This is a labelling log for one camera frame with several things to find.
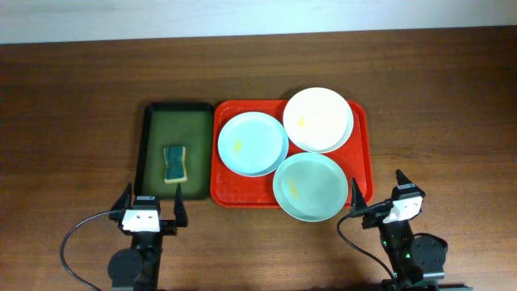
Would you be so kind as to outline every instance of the green sponge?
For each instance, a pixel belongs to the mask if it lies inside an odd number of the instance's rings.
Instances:
[[[165,183],[179,183],[187,181],[185,168],[185,147],[171,146],[163,150],[165,156]]]

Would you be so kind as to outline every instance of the wooden table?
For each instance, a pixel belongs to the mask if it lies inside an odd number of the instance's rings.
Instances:
[[[143,107],[159,100],[287,98],[323,86],[368,114],[376,196],[401,168],[428,196],[411,222],[449,243],[446,279],[517,284],[517,27],[345,32],[67,44],[2,54],[2,289],[84,290],[61,267],[65,232],[109,209],[134,178]],[[166,238],[161,288],[303,290],[387,278],[337,235],[278,209],[188,201],[190,225]],[[173,218],[172,203],[162,204]],[[388,263],[377,230],[343,231]],[[128,247],[106,218],[69,241],[72,268],[109,289]]]

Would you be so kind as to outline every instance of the white wall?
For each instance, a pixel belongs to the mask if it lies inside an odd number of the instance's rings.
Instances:
[[[517,24],[517,0],[0,0],[0,43]]]

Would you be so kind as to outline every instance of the white plate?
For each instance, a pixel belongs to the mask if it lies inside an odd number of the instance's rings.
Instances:
[[[298,92],[284,110],[284,127],[291,141],[309,152],[338,144],[347,131],[351,109],[338,93],[326,88]]]
[[[248,177],[267,175],[285,160],[289,139],[282,124],[261,112],[246,112],[225,124],[217,149],[223,163]]]
[[[324,221],[347,202],[348,182],[341,167],[322,154],[302,153],[276,170],[273,192],[282,209],[302,221]]]

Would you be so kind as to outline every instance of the light blue plate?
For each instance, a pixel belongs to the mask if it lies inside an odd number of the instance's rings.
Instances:
[[[302,221],[324,221],[347,202],[348,182],[341,167],[322,154],[302,153],[286,159],[273,179],[282,209]]]
[[[239,175],[267,175],[285,160],[289,139],[282,124],[261,112],[246,112],[225,124],[217,149],[223,163]]]

